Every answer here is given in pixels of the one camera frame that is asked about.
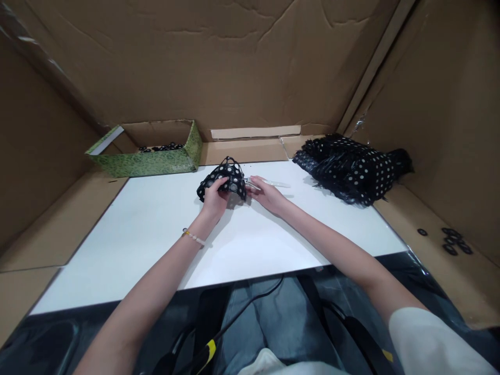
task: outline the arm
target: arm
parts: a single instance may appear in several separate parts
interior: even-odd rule
[[[352,279],[368,294],[375,309],[388,324],[391,314],[402,307],[427,310],[375,258],[358,245],[286,199],[274,186],[251,177],[249,195],[272,213],[279,215],[299,232],[340,272]]]
[[[229,192],[217,189],[227,178],[205,190],[205,204],[189,232],[206,240],[224,213]],[[78,364],[76,375],[132,373],[142,343],[165,310],[201,245],[188,236],[156,262],[120,302]]]

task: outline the polka dot mask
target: polka dot mask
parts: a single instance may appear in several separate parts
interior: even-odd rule
[[[402,175],[413,172],[402,148],[383,153],[339,134],[307,141],[293,162],[348,204],[371,206]]]
[[[232,157],[226,157],[222,163],[215,168],[199,185],[196,193],[199,200],[205,201],[205,188],[211,187],[217,179],[228,177],[227,182],[219,188],[219,191],[236,193],[242,200],[246,200],[245,181],[240,165]]]

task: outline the white table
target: white table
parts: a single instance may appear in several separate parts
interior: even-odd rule
[[[373,256],[408,248],[373,207],[350,206],[291,161],[241,165],[247,177],[286,182],[280,190],[297,206]],[[123,299],[199,213],[199,183],[214,166],[196,173],[130,179],[99,223],[59,273],[31,314]],[[231,282],[327,265],[288,224],[256,201],[233,194],[228,209],[196,256],[179,289]]]

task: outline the white plastic tool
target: white plastic tool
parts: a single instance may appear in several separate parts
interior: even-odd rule
[[[252,181],[251,181],[251,179],[250,179],[250,178],[244,178],[243,180],[245,180],[245,182],[246,182],[246,183],[248,183],[248,184],[250,184],[250,185],[254,186],[254,185],[252,184]],[[286,188],[286,187],[287,187],[287,188],[291,188],[291,187],[292,187],[291,185],[289,185],[289,184],[285,184],[284,182],[269,181],[269,180],[265,180],[265,179],[263,179],[263,181],[264,181],[266,184],[271,185],[271,186],[276,186],[277,188],[283,188],[283,187],[284,187],[284,188]]]

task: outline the left hand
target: left hand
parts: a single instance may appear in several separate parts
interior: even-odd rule
[[[227,177],[217,179],[211,187],[205,188],[205,202],[203,204],[202,212],[211,217],[217,218],[219,220],[226,207],[228,206],[229,195],[231,192],[220,192],[217,191],[226,181]]]

